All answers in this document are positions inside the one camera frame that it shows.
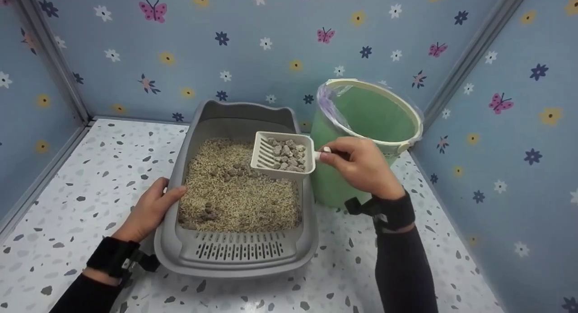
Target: black sleeve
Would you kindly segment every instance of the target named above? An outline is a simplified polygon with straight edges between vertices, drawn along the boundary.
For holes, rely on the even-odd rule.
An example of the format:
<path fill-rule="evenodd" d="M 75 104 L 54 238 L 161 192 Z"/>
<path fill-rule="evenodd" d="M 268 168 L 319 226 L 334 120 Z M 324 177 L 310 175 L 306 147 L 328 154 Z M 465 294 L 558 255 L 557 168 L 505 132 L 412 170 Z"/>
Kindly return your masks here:
<path fill-rule="evenodd" d="M 121 288 L 81 274 L 60 297 L 50 313 L 108 313 Z"/>

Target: white litter scoop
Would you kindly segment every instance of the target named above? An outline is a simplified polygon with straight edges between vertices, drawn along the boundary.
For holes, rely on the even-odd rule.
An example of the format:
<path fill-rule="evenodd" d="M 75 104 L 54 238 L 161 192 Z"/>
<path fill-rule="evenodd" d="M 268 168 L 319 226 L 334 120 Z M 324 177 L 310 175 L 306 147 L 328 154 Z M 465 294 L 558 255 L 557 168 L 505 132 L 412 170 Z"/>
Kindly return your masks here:
<path fill-rule="evenodd" d="M 324 152 L 331 152 L 328 147 Z M 258 131 L 255 134 L 251 168 L 275 179 L 301 181 L 315 170 L 320 152 L 309 136 Z"/>

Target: blue floral wallpaper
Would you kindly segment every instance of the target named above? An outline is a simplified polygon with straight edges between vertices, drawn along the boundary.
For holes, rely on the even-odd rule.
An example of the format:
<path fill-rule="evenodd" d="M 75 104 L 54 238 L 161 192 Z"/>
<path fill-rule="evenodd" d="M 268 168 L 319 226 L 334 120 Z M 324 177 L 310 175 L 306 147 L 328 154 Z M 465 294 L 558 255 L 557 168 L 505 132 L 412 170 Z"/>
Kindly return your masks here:
<path fill-rule="evenodd" d="M 0 0 L 0 224 L 80 126 L 10 0 Z"/>
<path fill-rule="evenodd" d="M 578 0 L 524 0 L 415 147 L 516 312 L 578 312 Z"/>
<path fill-rule="evenodd" d="M 423 111 L 497 0 L 38 0 L 93 115 L 188 121 L 200 101 L 292 107 L 358 78 Z"/>

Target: human hand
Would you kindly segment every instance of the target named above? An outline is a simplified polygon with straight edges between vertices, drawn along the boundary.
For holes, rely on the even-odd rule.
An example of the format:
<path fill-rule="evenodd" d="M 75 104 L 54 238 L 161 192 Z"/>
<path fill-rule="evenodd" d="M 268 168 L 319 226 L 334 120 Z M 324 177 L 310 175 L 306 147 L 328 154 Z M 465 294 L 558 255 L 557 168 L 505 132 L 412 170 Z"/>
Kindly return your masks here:
<path fill-rule="evenodd" d="M 338 154 L 322 152 L 320 161 L 335 167 L 354 188 L 387 200 L 405 195 L 405 190 L 372 140 L 339 137 L 324 147 L 329 147 L 332 152 L 349 154 L 347 161 Z"/>

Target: navy flower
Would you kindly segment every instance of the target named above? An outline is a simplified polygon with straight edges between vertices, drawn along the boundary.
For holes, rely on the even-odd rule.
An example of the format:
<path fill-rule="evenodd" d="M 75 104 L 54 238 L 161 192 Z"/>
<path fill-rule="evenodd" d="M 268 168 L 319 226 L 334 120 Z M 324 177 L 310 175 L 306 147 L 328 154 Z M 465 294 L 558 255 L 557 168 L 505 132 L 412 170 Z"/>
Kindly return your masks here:
<path fill-rule="evenodd" d="M 173 119 L 175 119 L 175 121 L 177 122 L 182 122 L 182 120 L 184 119 L 184 116 L 182 116 L 181 113 L 177 112 L 177 113 L 173 113 Z"/>
<path fill-rule="evenodd" d="M 540 163 L 541 158 L 542 155 L 540 152 L 532 148 L 529 152 L 526 152 L 526 158 L 524 158 L 524 160 L 528 161 L 528 164 L 532 165 L 534 163 Z"/>
<path fill-rule="evenodd" d="M 215 37 L 215 40 L 219 41 L 219 45 L 227 45 L 227 41 L 229 41 L 229 38 L 227 37 L 227 33 L 223 33 L 223 31 L 221 31 L 221 33 L 219 32 L 215 32 L 215 34 L 217 34 L 217 37 Z"/>
<path fill-rule="evenodd" d="M 364 46 L 361 47 L 361 51 L 359 53 L 361 53 L 361 58 L 367 58 L 369 59 L 369 55 L 371 54 L 371 47 L 370 46 Z"/>
<path fill-rule="evenodd" d="M 303 97 L 303 101 L 305 101 L 305 104 L 311 104 L 313 102 L 313 95 L 305 95 L 305 97 Z"/>
<path fill-rule="evenodd" d="M 532 70 L 532 75 L 530 75 L 530 78 L 534 78 L 536 81 L 538 81 L 540 77 L 545 77 L 545 72 L 547 72 L 548 69 L 549 68 L 545 65 L 540 66 L 540 64 L 537 64 L 536 68 L 530 69 Z"/>
<path fill-rule="evenodd" d="M 215 95 L 215 97 L 218 97 L 219 101 L 226 101 L 227 97 L 229 97 L 229 95 L 227 95 L 227 92 L 217 91 L 217 95 Z"/>
<path fill-rule="evenodd" d="M 458 15 L 456 17 L 454 17 L 454 19 L 456 19 L 456 22 L 454 23 L 454 25 L 462 25 L 464 23 L 464 21 L 468 20 L 468 12 L 466 12 L 464 10 L 464 12 L 460 12 L 458 11 Z"/>
<path fill-rule="evenodd" d="M 484 202 L 485 196 L 484 193 L 477 190 L 473 192 L 473 200 L 475 200 L 476 204 L 479 204 L 480 202 Z"/>
<path fill-rule="evenodd" d="M 58 8 L 54 7 L 52 1 L 39 1 L 38 4 L 40 4 L 40 8 L 43 10 L 43 12 L 46 13 L 48 17 L 58 17 Z"/>

